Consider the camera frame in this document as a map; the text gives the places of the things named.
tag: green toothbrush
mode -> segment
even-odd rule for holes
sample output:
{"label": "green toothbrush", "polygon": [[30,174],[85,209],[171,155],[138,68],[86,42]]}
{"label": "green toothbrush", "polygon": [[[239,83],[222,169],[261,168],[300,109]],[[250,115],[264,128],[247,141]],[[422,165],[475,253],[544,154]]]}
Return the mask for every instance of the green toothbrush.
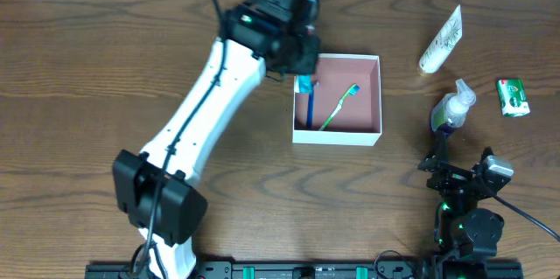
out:
{"label": "green toothbrush", "polygon": [[344,100],[346,99],[346,97],[348,95],[355,95],[358,93],[358,91],[360,90],[360,87],[358,87],[357,84],[353,84],[345,93],[344,95],[342,95],[342,98],[340,98],[339,101],[339,105],[336,106],[336,108],[334,109],[334,111],[332,112],[332,114],[329,116],[329,118],[326,119],[325,123],[323,124],[323,126],[321,126],[320,129],[318,129],[318,131],[323,131],[325,130],[326,126],[329,125],[329,122],[331,122],[331,120],[333,119],[334,116],[336,116],[339,111],[342,109],[342,103],[344,102]]}

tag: open box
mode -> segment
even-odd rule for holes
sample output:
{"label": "open box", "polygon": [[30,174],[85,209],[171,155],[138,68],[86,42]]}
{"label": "open box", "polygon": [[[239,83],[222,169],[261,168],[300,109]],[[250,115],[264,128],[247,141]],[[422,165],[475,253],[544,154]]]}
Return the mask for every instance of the open box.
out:
{"label": "open box", "polygon": [[[293,142],[373,146],[382,135],[382,88],[379,56],[320,54],[319,84],[314,89],[311,128],[306,128],[308,94],[296,93],[294,82]],[[342,109],[324,131],[318,131],[342,95],[356,83]]]}

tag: wooden surface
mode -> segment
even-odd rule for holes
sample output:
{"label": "wooden surface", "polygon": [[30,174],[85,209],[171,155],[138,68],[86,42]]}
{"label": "wooden surface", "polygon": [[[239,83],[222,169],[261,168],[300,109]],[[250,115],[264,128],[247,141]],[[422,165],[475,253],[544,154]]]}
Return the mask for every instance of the wooden surface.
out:
{"label": "wooden surface", "polygon": [[[240,0],[221,0],[230,7]],[[457,4],[463,38],[430,78],[416,62]],[[198,252],[243,260],[363,260],[433,249],[438,194],[417,171],[428,116],[463,78],[477,94],[451,137],[456,165],[486,145],[510,160],[500,195],[560,230],[560,0],[322,0],[324,52],[381,56],[383,135],[373,148],[291,143],[291,82],[266,80],[205,169]],[[0,268],[5,278],[80,278],[142,241],[116,208],[110,167],[170,119],[207,61],[209,0],[0,2]],[[495,80],[520,77],[531,113],[501,115]],[[560,275],[560,246],[505,221],[499,257],[527,278]]]}

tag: green and white package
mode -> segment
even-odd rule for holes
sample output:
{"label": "green and white package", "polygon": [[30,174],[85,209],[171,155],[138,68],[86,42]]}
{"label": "green and white package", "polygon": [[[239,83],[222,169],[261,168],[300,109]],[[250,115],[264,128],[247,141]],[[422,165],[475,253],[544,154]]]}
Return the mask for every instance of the green and white package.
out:
{"label": "green and white package", "polygon": [[521,79],[502,79],[496,83],[504,116],[523,116],[530,112]]}

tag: clear plastic bottle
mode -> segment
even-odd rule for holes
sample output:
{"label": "clear plastic bottle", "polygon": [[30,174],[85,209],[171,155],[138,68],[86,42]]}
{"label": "clear plastic bottle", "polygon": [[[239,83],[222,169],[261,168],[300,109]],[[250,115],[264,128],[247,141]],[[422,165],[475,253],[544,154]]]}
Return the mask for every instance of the clear plastic bottle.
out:
{"label": "clear plastic bottle", "polygon": [[431,111],[431,130],[442,130],[450,135],[455,129],[463,126],[466,113],[476,102],[476,94],[462,79],[455,81],[457,93],[446,94],[438,105]]}

